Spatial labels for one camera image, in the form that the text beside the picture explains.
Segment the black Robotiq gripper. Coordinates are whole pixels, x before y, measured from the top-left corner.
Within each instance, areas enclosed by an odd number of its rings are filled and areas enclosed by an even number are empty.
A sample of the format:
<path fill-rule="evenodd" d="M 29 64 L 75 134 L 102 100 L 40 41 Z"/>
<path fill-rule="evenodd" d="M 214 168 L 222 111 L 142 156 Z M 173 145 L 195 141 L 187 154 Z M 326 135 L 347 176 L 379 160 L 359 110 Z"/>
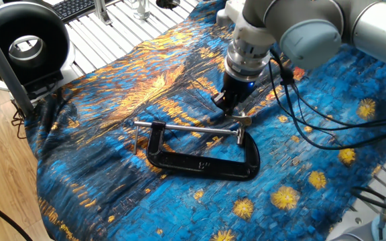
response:
<path fill-rule="evenodd" d="M 211 100 L 225 114 L 232 115 L 235 109 L 254 91 L 254 85 L 255 81 L 237 80 L 225 72 L 222 90 Z"/>

